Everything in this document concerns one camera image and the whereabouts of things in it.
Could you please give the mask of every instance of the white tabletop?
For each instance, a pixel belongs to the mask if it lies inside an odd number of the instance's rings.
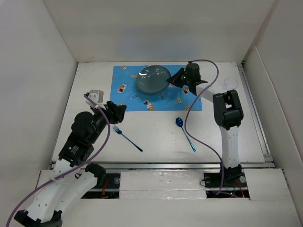
[[[182,62],[94,62],[79,63],[75,80],[71,88],[63,122],[55,145],[53,161],[64,146],[74,117],[83,111],[89,111],[83,94],[91,89],[104,91],[104,103],[109,100],[113,67],[115,65],[185,65]],[[211,82],[216,69],[210,63],[199,63],[201,79]],[[220,73],[217,86],[226,90],[223,85],[226,79],[238,82],[238,91],[242,104],[244,119],[239,131],[239,158],[241,162],[264,162],[258,135],[250,113],[242,81],[236,63],[217,63]],[[214,121],[213,104],[202,99],[203,110],[192,111],[188,119],[188,131],[212,146],[222,154],[222,142],[219,127]],[[209,148],[192,141],[197,152],[194,153],[186,140],[182,130],[175,125],[175,119],[185,119],[186,111],[144,111],[126,112],[124,121],[118,125],[123,133],[132,139],[143,152],[137,150],[113,129],[110,139],[103,151],[95,158],[100,162],[164,162],[164,163],[213,163],[219,162],[218,157]],[[107,135],[104,129],[94,144],[97,150]]]

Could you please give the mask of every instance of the fork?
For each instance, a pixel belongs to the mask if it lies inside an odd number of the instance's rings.
[[[125,139],[127,139],[128,141],[130,141],[136,148],[138,148],[139,151],[143,152],[143,150],[140,147],[138,147],[137,145],[135,145],[129,138],[127,138],[117,126],[113,126],[113,129],[119,135],[123,135],[125,137]]]

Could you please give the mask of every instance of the cartoon print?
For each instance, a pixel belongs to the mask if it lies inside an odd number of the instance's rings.
[[[132,96],[132,99],[135,99],[135,98],[137,98],[137,97],[139,97],[139,95],[133,95],[133,96]]]
[[[165,100],[165,98],[164,98],[164,95],[163,95],[163,94],[161,94],[161,95],[160,95],[160,99],[161,99],[162,101],[164,101],[164,100]]]
[[[183,88],[183,93],[184,93],[185,95],[188,94],[188,87],[184,87],[184,88]]]
[[[177,98],[177,100],[176,100],[176,102],[175,102],[176,104],[177,103],[179,103],[179,104],[181,104],[182,103],[182,101],[181,101],[181,99],[180,98]]]
[[[154,110],[155,107],[152,105],[152,103],[149,100],[144,100],[144,105],[146,105],[148,110]]]
[[[127,84],[122,84],[119,88],[118,88],[118,92],[122,93],[124,92],[124,89],[127,87]]]

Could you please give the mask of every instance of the spoon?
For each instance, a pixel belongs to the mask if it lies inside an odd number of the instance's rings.
[[[182,129],[182,131],[184,132],[184,135],[186,136],[191,148],[193,149],[194,152],[196,152],[196,149],[195,149],[194,145],[191,143],[191,141],[189,140],[188,136],[186,135],[186,133],[183,129],[183,120],[182,120],[182,118],[180,118],[180,117],[176,118],[176,125]]]

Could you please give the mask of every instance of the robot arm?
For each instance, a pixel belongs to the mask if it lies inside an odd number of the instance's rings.
[[[225,91],[201,80],[199,65],[189,63],[181,68],[167,81],[176,87],[188,86],[194,95],[200,94],[207,87],[201,97],[214,104],[214,119],[221,131],[222,160],[226,181],[241,176],[241,164],[238,155],[238,131],[243,119],[243,110],[236,90]]]
[[[104,114],[110,124],[122,122],[126,105],[117,106],[112,102],[102,104],[103,92],[91,90],[86,94],[99,106],[104,108]],[[71,170],[74,166],[85,162],[94,148],[101,132],[106,126],[106,120],[96,109],[96,106],[87,102],[94,114],[81,112],[75,117],[64,147],[59,153],[58,161],[51,173],[52,182],[44,187],[35,200],[26,210],[20,210],[15,220],[25,227],[61,227],[62,217],[89,189],[95,185],[102,185],[106,170],[95,164],[87,165],[85,172],[77,179],[74,175],[66,175],[56,179],[62,173]]]

